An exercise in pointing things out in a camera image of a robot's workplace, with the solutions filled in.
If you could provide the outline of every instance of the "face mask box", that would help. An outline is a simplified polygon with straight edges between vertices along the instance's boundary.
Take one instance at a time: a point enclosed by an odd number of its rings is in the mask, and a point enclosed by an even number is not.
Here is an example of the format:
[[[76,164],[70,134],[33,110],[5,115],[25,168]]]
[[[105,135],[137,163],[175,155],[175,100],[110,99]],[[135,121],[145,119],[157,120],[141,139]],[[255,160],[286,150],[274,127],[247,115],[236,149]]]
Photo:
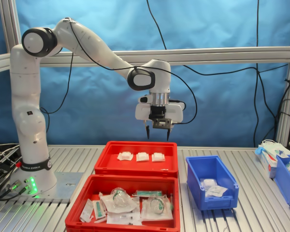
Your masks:
[[[276,157],[269,155],[266,151],[262,151],[260,155],[257,155],[262,163],[263,168],[269,178],[275,178],[277,160]]]

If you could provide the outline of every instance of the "blue plastic bin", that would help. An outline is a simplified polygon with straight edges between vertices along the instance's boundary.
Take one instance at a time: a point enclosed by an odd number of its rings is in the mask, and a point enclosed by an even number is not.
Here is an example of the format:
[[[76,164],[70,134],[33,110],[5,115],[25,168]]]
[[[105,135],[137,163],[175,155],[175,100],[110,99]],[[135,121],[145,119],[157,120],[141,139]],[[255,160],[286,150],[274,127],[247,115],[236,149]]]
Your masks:
[[[276,157],[277,168],[275,181],[287,204],[290,205],[290,172],[286,168],[286,164],[290,162],[290,155],[289,158],[281,158],[279,156]]]
[[[218,156],[187,157],[187,184],[200,210],[230,209],[237,207],[238,184]],[[205,197],[200,179],[216,179],[219,186],[228,190],[222,197]]]

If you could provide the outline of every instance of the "green led light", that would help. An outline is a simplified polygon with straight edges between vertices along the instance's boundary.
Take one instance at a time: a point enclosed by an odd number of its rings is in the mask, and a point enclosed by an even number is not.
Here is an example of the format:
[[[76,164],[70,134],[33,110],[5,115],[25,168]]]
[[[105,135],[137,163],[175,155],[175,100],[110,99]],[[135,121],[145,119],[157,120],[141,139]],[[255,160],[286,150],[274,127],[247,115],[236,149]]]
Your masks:
[[[31,180],[31,184],[32,184],[32,187],[33,187],[33,190],[34,190],[33,192],[31,192],[31,194],[35,194],[35,193],[38,192],[38,189],[37,189],[36,184],[34,182],[34,178],[30,177],[30,180]]]

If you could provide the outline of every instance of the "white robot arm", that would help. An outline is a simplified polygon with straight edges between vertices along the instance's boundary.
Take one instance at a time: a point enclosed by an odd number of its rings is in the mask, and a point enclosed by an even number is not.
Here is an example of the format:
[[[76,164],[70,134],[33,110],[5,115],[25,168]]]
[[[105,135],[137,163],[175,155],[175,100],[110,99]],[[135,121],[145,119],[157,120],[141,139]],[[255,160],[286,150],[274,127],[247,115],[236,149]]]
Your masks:
[[[10,58],[12,112],[22,153],[22,164],[11,176],[11,182],[20,180],[29,185],[24,193],[28,196],[56,184],[48,155],[45,119],[39,107],[40,61],[63,47],[116,71],[134,90],[148,89],[149,94],[138,100],[136,119],[145,123],[152,120],[153,128],[168,130],[168,138],[174,124],[183,120],[183,104],[169,101],[171,75],[163,71],[171,71],[168,62],[151,60],[141,68],[133,67],[113,53],[94,32],[69,17],[59,21],[54,29],[29,29],[22,37],[22,44],[12,48]],[[146,131],[149,137],[149,126]]]

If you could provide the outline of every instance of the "metal work table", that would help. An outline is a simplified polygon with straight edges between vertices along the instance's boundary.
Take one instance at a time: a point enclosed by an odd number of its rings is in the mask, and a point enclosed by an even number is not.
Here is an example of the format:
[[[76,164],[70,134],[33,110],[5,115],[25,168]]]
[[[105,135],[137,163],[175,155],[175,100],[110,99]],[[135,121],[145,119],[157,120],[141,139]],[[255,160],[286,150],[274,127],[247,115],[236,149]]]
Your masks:
[[[57,172],[84,172],[70,204],[0,202],[0,232],[63,232],[64,220],[104,146],[50,145]],[[290,207],[273,180],[257,160],[252,148],[179,147],[182,232],[290,232]],[[240,192],[237,208],[199,211],[187,187],[187,156],[219,155],[237,180]]]

